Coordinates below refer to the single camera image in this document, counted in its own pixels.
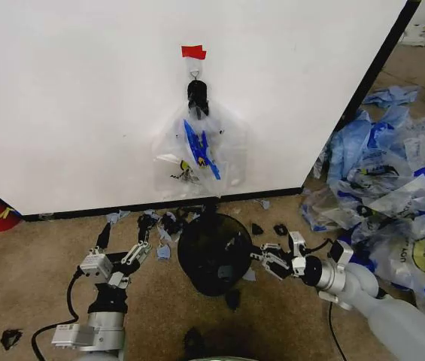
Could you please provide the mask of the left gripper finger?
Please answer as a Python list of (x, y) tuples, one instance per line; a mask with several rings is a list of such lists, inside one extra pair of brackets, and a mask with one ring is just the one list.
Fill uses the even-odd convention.
[(110, 234), (111, 234), (111, 223), (107, 222), (103, 230), (100, 232), (96, 240), (95, 246), (90, 249), (89, 253), (91, 255), (104, 253), (108, 248)]
[(139, 265), (143, 263), (152, 248), (152, 245), (149, 242), (149, 235), (152, 226), (152, 217), (138, 218), (138, 242), (121, 259), (122, 265), (132, 265), (134, 261), (137, 261)]

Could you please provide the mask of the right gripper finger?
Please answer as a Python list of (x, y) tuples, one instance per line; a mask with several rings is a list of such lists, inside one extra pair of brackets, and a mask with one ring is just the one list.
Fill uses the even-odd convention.
[(285, 260), (273, 253), (250, 253), (250, 258), (260, 262), (262, 267), (279, 280), (288, 278), (293, 274), (293, 268)]
[(260, 246), (263, 256), (276, 257), (281, 260), (291, 260), (292, 253), (286, 252), (282, 249), (280, 244), (265, 243)]

